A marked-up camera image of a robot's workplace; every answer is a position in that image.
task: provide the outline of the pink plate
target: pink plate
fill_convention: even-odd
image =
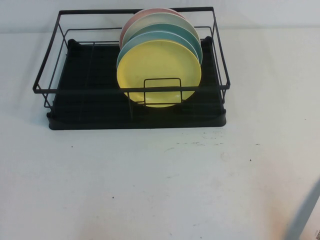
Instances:
[[[123,26],[120,39],[119,39],[119,45],[120,49],[122,48],[122,41],[124,39],[125,33],[128,30],[128,28],[138,19],[147,16],[149,14],[156,14],[156,13],[170,13],[178,15],[179,17],[182,17],[185,19],[184,16],[182,16],[180,13],[176,12],[175,10],[169,9],[169,8],[150,8],[150,9],[143,9],[141,11],[138,11],[135,15],[133,15],[129,21],[126,22],[126,24]]]

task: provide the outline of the plate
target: plate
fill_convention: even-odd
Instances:
[[[140,19],[144,16],[147,16],[149,14],[155,14],[155,13],[171,13],[171,14],[175,14],[177,16],[184,18],[180,13],[176,12],[175,10],[169,9],[169,8],[150,8],[150,9],[143,9],[141,11],[138,11],[135,15],[133,15],[126,22],[126,24],[122,28],[122,31],[120,34],[120,39],[119,39],[120,48],[122,48],[122,40],[123,40],[124,35],[125,35],[126,31],[128,30],[128,28],[138,19]]]
[[[122,48],[136,32],[154,24],[172,24],[184,28],[192,33],[200,43],[198,33],[190,22],[178,15],[167,12],[160,12],[152,13],[136,20],[125,32],[120,48]]]
[[[182,87],[197,87],[201,80],[201,67],[189,49],[171,40],[151,40],[131,48],[117,68],[117,81],[122,89],[143,88],[144,84],[146,88],[179,87],[180,81],[173,78],[180,78]],[[186,100],[193,93],[182,92],[182,99]],[[181,102],[179,91],[146,92],[145,97],[143,92],[130,92],[129,97],[134,102],[145,101],[146,106],[155,108]]]
[[[174,33],[174,34],[181,36],[182,38],[187,40],[193,46],[193,48],[195,49],[196,54],[198,56],[199,63],[200,64],[202,63],[203,54],[202,54],[202,48],[201,48],[200,43],[198,42],[197,38],[191,32],[189,32],[188,30],[186,30],[180,26],[176,26],[176,25],[172,25],[172,24],[161,24],[161,23],[146,26],[146,27],[140,29],[139,31],[137,31],[135,34],[133,34],[132,37],[129,39],[129,41],[140,34],[144,34],[147,32],[154,32],[154,31],[165,31],[165,32],[170,32],[170,33]]]
[[[178,34],[168,32],[168,31],[149,31],[133,37],[130,41],[126,43],[126,45],[123,46],[116,60],[116,67],[118,67],[119,62],[130,49],[144,42],[157,40],[157,39],[171,40],[171,41],[177,42],[185,46],[187,49],[189,49],[199,60],[198,54],[194,49],[194,47],[187,40],[185,40],[183,37],[179,36]]]

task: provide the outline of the white table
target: white table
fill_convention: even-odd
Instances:
[[[50,34],[0,34],[0,239],[281,239],[320,176],[320,29],[220,35],[226,126],[52,131]]]

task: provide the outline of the white surface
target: white surface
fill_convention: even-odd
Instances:
[[[220,28],[320,25],[319,0],[1,0],[0,33],[51,32],[59,10],[198,6],[214,6]]]
[[[320,30],[220,35],[225,127],[52,131],[50,34],[0,34],[0,239],[281,239],[319,179]]]

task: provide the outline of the teal plate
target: teal plate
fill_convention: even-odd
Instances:
[[[195,57],[199,60],[198,54],[195,48],[191,45],[191,43],[188,42],[183,37],[179,36],[178,34],[168,32],[168,31],[149,31],[149,32],[140,34],[138,36],[135,36],[123,46],[116,60],[116,67],[118,68],[118,65],[121,59],[130,49],[132,49],[133,47],[139,44],[152,41],[152,40],[171,40],[176,43],[179,43],[185,46],[187,49],[189,49],[195,55]]]
[[[202,49],[201,49],[201,45],[200,45],[199,41],[187,29],[180,27],[180,26],[177,26],[177,25],[159,23],[159,24],[153,24],[150,26],[146,26],[146,27],[142,28],[141,30],[137,31],[134,35],[132,35],[132,37],[129,39],[129,41],[140,34],[154,32],[154,31],[170,32],[170,33],[177,34],[180,37],[184,38],[193,46],[193,48],[195,49],[196,54],[198,56],[199,63],[200,64],[202,63],[203,54],[202,54]]]

